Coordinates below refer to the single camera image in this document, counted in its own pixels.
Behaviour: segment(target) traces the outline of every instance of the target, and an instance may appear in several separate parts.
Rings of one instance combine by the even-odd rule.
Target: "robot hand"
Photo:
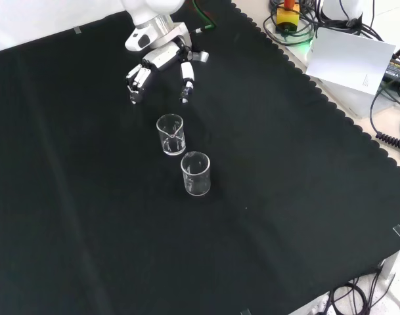
[[[136,27],[125,47],[129,51],[141,51],[147,46],[153,49],[126,77],[134,104],[143,99],[154,72],[166,69],[177,60],[181,63],[183,77],[180,99],[183,103],[188,102],[194,89],[194,71],[190,61],[207,62],[208,53],[193,53],[185,23],[174,23],[169,15],[179,10],[183,2],[184,0],[122,0]]]
[[[127,77],[127,87],[130,92],[130,99],[133,104],[141,102],[146,87],[154,72],[162,71],[177,60],[181,63],[181,74],[183,88],[179,100],[182,103],[189,101],[189,96],[194,89],[194,70],[190,61],[197,60],[207,62],[208,53],[194,52],[190,47],[185,46],[182,41],[170,41],[169,43],[149,52],[141,64],[132,69]]]

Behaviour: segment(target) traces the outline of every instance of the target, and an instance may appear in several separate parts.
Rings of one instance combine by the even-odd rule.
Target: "black fabric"
[[[395,162],[229,1],[204,9],[188,106],[177,65],[129,103],[126,13],[0,52],[0,314],[288,314],[400,248]],[[166,113],[211,159],[204,198]]]

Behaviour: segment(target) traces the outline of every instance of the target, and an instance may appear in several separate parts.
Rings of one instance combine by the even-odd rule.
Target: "green wire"
[[[200,16],[202,17],[202,19],[208,23],[209,25],[207,25],[205,27],[206,30],[210,29],[210,28],[215,28],[216,25],[213,22],[213,20],[211,18],[209,18],[204,12],[202,12],[202,10],[198,7],[196,0],[192,0],[192,4],[194,5],[195,9],[197,10],[197,12],[200,14]]]

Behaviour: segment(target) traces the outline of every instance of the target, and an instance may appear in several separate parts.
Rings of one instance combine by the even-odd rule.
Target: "white wall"
[[[0,51],[120,11],[120,0],[0,0]]]

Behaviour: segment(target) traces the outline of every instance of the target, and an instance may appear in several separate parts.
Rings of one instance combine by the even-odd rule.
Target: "yellow device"
[[[292,9],[299,12],[300,7],[298,4],[295,4]],[[278,8],[276,23],[283,30],[296,32],[299,26],[299,14],[296,12],[284,10],[283,8]]]

